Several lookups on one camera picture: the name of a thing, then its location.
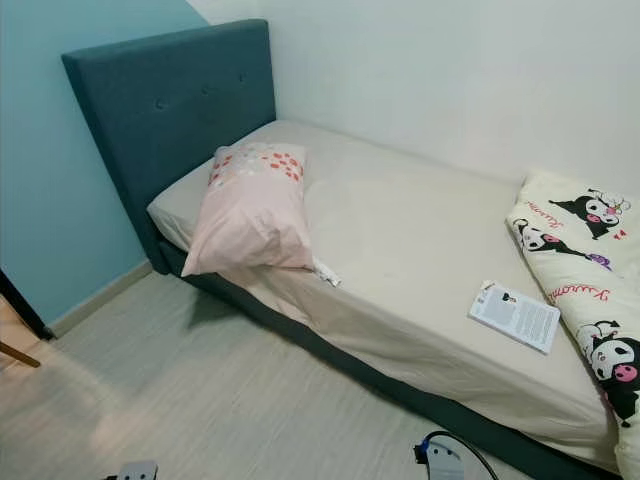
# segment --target pillowcase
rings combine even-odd
[[[182,276],[238,267],[313,268],[298,145],[221,147]]]

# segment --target baseboard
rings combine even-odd
[[[96,292],[78,306],[69,310],[67,313],[48,325],[48,327],[56,337],[60,338],[113,297],[123,292],[142,277],[148,275],[152,270],[153,268],[151,267],[149,260],[145,260],[137,267],[134,267],[132,270],[129,270],[127,273],[116,278],[106,287]]]

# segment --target wooden stick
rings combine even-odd
[[[22,353],[20,350],[10,347],[4,342],[0,342],[0,352],[15,358],[19,362],[26,363],[33,368],[38,368],[40,366],[40,362],[35,358],[30,357],[26,353]]]

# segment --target white wall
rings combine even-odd
[[[258,17],[258,0],[185,0],[212,25]]]
[[[281,118],[504,178],[544,166],[640,193],[637,0],[257,2]]]

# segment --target teal upholstered headboard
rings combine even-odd
[[[275,120],[267,23],[171,33],[62,60],[142,246],[167,273],[146,207],[217,147]]]

